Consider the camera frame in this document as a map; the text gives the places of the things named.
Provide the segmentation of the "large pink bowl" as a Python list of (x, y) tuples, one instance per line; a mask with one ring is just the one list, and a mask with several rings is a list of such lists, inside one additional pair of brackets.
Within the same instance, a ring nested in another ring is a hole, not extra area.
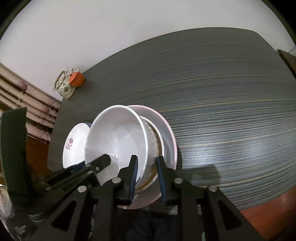
[[(166, 162), (166, 166), (171, 169), (176, 169), (178, 161), (177, 143), (173, 131), (166, 119), (156, 110), (147, 106), (130, 105), (129, 107), (138, 115), (150, 120), (156, 126), (164, 142), (164, 159)], [(156, 177), (154, 182), (147, 189), (135, 194), (134, 200), (131, 205), (119, 205), (118, 207), (122, 209), (144, 208), (154, 203), (160, 197), (161, 191), (159, 188), (158, 177)]]

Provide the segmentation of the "white bowl blue base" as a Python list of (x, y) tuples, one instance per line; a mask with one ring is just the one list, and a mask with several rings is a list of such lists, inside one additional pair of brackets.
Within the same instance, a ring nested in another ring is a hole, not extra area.
[(157, 178), (156, 157), (165, 155), (164, 141), (156, 125), (144, 116), (140, 116), (140, 119), (147, 130), (148, 158), (142, 176), (137, 180), (136, 193), (144, 191), (153, 184)]

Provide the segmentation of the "white pink-flower plate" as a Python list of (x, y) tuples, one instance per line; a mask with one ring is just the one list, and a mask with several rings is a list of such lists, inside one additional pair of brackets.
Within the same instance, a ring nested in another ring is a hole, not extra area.
[(63, 167), (68, 168), (84, 162), (86, 138), (90, 128), (82, 123), (70, 130), (63, 148)]

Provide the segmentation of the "white bowl pink base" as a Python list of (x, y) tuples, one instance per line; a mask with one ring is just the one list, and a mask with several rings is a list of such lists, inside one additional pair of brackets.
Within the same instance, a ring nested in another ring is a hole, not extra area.
[(85, 144), (86, 164), (107, 154), (109, 166), (98, 174), (100, 184), (116, 177), (119, 170), (130, 163), (132, 155), (138, 157), (137, 180), (142, 176), (148, 158), (147, 130), (140, 116), (124, 105), (114, 105), (103, 110), (93, 121)]

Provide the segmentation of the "large blue floral plate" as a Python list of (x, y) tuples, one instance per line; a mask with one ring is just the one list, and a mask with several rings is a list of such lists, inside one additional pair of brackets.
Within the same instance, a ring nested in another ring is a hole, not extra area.
[(93, 124), (93, 121), (92, 120), (86, 120), (86, 121), (83, 121), (84, 124), (86, 124), (89, 128), (92, 126)]

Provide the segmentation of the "beige patterned curtain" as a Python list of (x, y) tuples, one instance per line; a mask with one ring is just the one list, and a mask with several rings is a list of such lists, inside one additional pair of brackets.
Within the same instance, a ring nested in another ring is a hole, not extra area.
[(61, 103), (26, 82), (1, 64), (1, 113), (6, 109), (26, 108), (28, 134), (50, 142)]

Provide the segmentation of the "floral ceramic teapot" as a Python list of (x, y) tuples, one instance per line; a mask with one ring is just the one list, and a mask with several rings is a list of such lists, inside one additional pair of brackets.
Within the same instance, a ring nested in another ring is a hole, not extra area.
[(70, 73), (62, 70), (54, 83), (53, 90), (57, 91), (63, 98), (69, 99), (77, 89), (69, 83), (70, 77), (76, 72), (78, 72), (78, 69), (74, 70), (74, 68), (70, 69)]

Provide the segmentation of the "orange lidded cup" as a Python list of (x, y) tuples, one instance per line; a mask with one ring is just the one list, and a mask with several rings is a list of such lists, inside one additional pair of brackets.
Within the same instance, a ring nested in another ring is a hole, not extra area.
[(80, 71), (75, 71), (70, 74), (68, 83), (74, 87), (81, 87), (85, 82), (85, 77)]

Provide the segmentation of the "dark side cabinet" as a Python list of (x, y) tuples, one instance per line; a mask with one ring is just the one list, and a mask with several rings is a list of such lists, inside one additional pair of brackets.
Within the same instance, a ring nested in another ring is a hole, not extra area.
[(296, 78), (296, 56), (281, 49), (278, 50), (278, 53), (284, 63), (288, 66), (294, 78)]

